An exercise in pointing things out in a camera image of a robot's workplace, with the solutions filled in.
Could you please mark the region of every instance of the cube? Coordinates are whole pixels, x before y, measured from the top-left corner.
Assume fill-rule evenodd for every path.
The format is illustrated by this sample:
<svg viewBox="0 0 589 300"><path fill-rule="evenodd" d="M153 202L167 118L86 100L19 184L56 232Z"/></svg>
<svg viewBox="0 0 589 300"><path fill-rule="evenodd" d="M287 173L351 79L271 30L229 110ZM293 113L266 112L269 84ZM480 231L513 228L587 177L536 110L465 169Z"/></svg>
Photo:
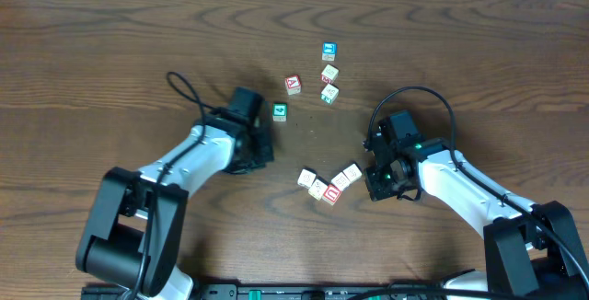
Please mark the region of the cube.
<svg viewBox="0 0 589 300"><path fill-rule="evenodd" d="M331 180L331 183L335 185L338 188L338 190L342 191L346 190L350 185L352 185L348 178L343 174L343 172L340 172L338 176L333 178Z"/></svg>
<svg viewBox="0 0 589 300"><path fill-rule="evenodd" d="M323 43L323 54L321 59L323 61L335 61L335 53L338 51L338 45L335 42Z"/></svg>
<svg viewBox="0 0 589 300"><path fill-rule="evenodd" d="M307 169L303 169L303 171L301 171L301 176L298 177L298 185L302 186L304 188L311 188L311 185L313 185L313 181L315 181L315 174Z"/></svg>
<svg viewBox="0 0 589 300"><path fill-rule="evenodd" d="M321 92L321 99L329 104L332 104L333 101L335 101L335 98L338 97L338 94L340 94L340 90L334 85L328 84Z"/></svg>
<svg viewBox="0 0 589 300"><path fill-rule="evenodd" d="M301 93L301 79L298 75L291 75L284 79L284 85L286 86L288 95Z"/></svg>
<svg viewBox="0 0 589 300"><path fill-rule="evenodd" d="M321 181L321 179L315 179L313 185L309 189L309 194L317 200L321 200L323 193L328 189L328 185Z"/></svg>
<svg viewBox="0 0 589 300"><path fill-rule="evenodd" d="M323 201L334 205L335 202L340 198L341 190L338 190L337 187L329 184L325 193L323 193Z"/></svg>
<svg viewBox="0 0 589 300"><path fill-rule="evenodd" d="M343 170L343 174L351 183L362 177L362 171L360 171L360 168L355 163Z"/></svg>
<svg viewBox="0 0 589 300"><path fill-rule="evenodd" d="M321 80L324 83L333 84L339 73L340 70L338 70L335 66L328 64L328 66L326 66L321 73Z"/></svg>
<svg viewBox="0 0 589 300"><path fill-rule="evenodd" d="M286 103L274 103L272 119L274 121L286 121Z"/></svg>

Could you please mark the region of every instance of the brown wooden surface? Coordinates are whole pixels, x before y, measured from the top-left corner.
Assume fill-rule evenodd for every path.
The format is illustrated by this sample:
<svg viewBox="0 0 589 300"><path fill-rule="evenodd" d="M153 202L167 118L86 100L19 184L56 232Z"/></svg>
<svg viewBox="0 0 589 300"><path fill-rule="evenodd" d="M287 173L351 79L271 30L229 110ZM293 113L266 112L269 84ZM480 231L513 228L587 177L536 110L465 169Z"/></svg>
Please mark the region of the brown wooden surface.
<svg viewBox="0 0 589 300"><path fill-rule="evenodd" d="M339 44L333 106L319 99L324 40ZM373 203L359 181L332 208L296 186L303 166L327 179L366 167L372 109L407 85L446 96L468 159L566 204L589 248L588 40L589 0L0 0L0 298L77 298L95 281L74 255L101 177L154 161L198 117L169 70L212 105L236 86L289 104L274 163L216 175L190 201L179 265L194 275L387 283L484 269L479 236L434 198ZM433 98L397 102L383 115L407 108L448 135Z"/></svg>

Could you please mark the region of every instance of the blue and white block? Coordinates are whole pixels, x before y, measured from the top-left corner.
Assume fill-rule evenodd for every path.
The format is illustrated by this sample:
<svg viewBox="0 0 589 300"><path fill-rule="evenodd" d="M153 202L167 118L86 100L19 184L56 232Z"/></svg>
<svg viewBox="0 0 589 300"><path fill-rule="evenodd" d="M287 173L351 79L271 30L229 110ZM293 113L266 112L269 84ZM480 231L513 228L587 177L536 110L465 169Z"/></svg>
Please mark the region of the blue and white block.
<svg viewBox="0 0 589 300"><path fill-rule="evenodd" d="M338 52L338 45L335 42L323 43L323 54L321 59L323 61L335 61L335 54Z"/></svg>

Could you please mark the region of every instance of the robotic arm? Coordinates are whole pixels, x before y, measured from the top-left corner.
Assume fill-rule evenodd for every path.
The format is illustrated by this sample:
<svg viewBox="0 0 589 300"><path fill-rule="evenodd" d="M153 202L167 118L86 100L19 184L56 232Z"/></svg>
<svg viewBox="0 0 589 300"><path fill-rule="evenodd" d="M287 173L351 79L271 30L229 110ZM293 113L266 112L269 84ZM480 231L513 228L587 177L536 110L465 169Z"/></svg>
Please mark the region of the robotic arm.
<svg viewBox="0 0 589 300"><path fill-rule="evenodd" d="M406 110L378 125L379 131L369 138L367 147L374 152L376 165L364 171L371 199L397 197L418 201L425 191L450 206L484 239L487 273L470 271L446 281L444 287L540 299L587 298L579 271L562 248L505 201L541 220L580 259L586 271L583 244L566 207L558 202L538 205L508 191L474 168L458 151L453 160L448 142L439 138L425 140ZM462 170L495 193L481 187ZM417 191L415 198L405 195L408 190ZM530 260L527 251L531 248L546 249L548 255Z"/></svg>
<svg viewBox="0 0 589 300"><path fill-rule="evenodd" d="M192 279L176 266L186 203L218 171L244 174L273 160L270 127L260 126L263 98L237 88L228 108L206 117L205 136L171 168L164 165L199 140L202 123L169 153L138 171L119 167L103 178L75 257L80 271L132 288L141 269L144 242L150 241L148 264L140 293L154 299L188 299ZM160 173L167 170L157 184ZM119 217L147 218L157 190L153 230L149 239L120 223Z"/></svg>

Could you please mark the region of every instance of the tabletop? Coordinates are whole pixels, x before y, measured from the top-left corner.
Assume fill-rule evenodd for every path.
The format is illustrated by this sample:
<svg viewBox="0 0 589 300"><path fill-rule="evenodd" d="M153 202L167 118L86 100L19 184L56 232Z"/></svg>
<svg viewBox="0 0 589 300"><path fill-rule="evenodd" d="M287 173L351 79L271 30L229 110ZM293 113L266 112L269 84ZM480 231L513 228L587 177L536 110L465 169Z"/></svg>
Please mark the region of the tabletop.
<svg viewBox="0 0 589 300"><path fill-rule="evenodd" d="M370 166L375 105L417 85L454 107L473 165L565 204L587 250L588 39L589 0L0 0L0 298L75 299L98 281L74 257L102 176L157 160L200 117L167 71L210 105L238 86L288 104L274 162L217 174L191 198L178 265L194 277L380 284L484 270L480 236L434 197L371 202L361 180L332 207L296 184L303 167L331 179ZM324 41L338 44L332 105L319 97ZM288 96L294 74L303 89ZM425 93L379 117L398 110L429 138L449 135Z"/></svg>

